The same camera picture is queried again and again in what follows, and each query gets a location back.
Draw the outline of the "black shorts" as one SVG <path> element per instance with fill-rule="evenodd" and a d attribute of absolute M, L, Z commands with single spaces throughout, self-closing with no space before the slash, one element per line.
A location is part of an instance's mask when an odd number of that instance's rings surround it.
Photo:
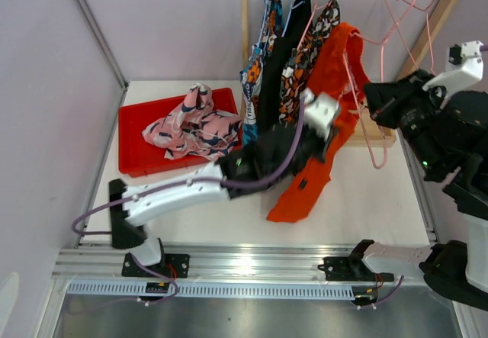
<path fill-rule="evenodd" d="M 281 74 L 287 61 L 291 58 L 293 48 L 296 48 L 303 30 L 311 14 L 311 0 L 302 1 L 292 15 L 284 37 L 277 37 L 271 55 L 265 61 L 262 75 L 262 87 L 257 107 L 258 133 L 263 134 L 278 122 L 280 105 Z"/>

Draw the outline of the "pink patterned shorts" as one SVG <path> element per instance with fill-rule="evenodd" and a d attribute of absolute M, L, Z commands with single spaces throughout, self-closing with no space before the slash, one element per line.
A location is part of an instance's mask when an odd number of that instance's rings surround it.
<path fill-rule="evenodd" d="M 170 160 L 199 156 L 213 162 L 229 154 L 238 143 L 242 118 L 216 109 L 213 93 L 207 85 L 193 85 L 178 106 L 142 131 L 143 139 L 164 149 Z"/>

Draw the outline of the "orange grey camouflage shorts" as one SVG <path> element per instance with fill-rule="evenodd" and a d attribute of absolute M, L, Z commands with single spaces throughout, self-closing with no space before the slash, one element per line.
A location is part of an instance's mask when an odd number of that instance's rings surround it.
<path fill-rule="evenodd" d="M 338 0 L 328 0 L 311 24 L 300 50 L 293 48 L 281 74 L 278 122 L 294 124 L 298 118 L 300 93 L 306 88 L 323 44 L 341 22 Z"/>

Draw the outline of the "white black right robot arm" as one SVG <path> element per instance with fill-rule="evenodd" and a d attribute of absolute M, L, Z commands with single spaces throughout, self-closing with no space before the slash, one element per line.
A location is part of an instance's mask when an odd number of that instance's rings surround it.
<path fill-rule="evenodd" d="M 487 94 L 451 89 L 419 70 L 364 87 L 372 119 L 398 130 L 422 216 L 437 236 L 428 246 L 362 240 L 349 255 L 326 257 L 331 282 L 418 278 L 451 301 L 487 308 Z"/>

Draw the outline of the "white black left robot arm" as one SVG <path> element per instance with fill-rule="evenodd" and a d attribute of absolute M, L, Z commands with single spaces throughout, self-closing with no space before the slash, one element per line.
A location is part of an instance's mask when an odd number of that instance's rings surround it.
<path fill-rule="evenodd" d="M 168 263 L 161 239 L 147 227 L 150 221 L 192 205 L 266 192 L 288 176 L 310 195 L 312 180 L 305 168 L 312 161 L 328 164 L 326 155 L 338 134 L 333 124 L 326 129 L 275 124 L 254 143 L 194 172 L 144 186 L 114 179 L 108 184 L 111 247 L 123 250 L 139 275 L 156 277 Z"/>

